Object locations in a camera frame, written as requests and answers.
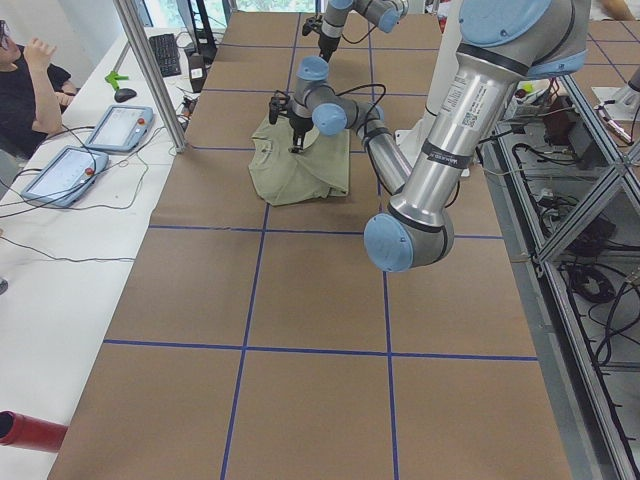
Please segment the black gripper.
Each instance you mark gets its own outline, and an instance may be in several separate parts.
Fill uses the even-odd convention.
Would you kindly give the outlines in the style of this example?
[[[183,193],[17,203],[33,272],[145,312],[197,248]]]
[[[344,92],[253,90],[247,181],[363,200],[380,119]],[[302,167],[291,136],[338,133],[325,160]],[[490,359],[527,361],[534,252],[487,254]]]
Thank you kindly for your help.
[[[298,112],[297,103],[283,91],[276,90],[269,100],[268,122],[275,125],[280,117],[287,118],[293,130],[291,153],[301,153],[304,150],[305,134],[314,128],[310,116]]]
[[[322,59],[330,59],[337,50],[341,39],[341,28],[324,20],[322,15],[307,18],[302,26],[302,35],[308,36],[312,32],[317,33],[319,56]]]

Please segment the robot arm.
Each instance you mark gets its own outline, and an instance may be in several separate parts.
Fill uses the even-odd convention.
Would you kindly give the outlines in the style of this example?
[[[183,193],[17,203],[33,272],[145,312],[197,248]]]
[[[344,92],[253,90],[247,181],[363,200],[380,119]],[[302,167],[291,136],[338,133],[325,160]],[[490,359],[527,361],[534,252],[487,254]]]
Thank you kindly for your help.
[[[430,265],[450,252],[454,232],[446,205],[476,147],[520,82],[583,66],[591,5],[454,2],[424,116],[397,142],[376,105],[335,92],[328,83],[328,61],[351,12],[389,31],[407,8],[404,1],[330,2],[318,27],[320,54],[301,61],[293,94],[273,99],[269,112],[289,120],[295,152],[312,129],[326,136],[350,130],[360,138],[390,195],[386,211],[364,230],[370,260],[386,272]]]
[[[344,28],[350,14],[355,13],[369,23],[368,36],[378,29],[389,33],[409,12],[409,2],[403,0],[330,0],[322,13],[315,13],[302,25],[304,37],[318,35],[319,56],[329,62],[344,38]]]

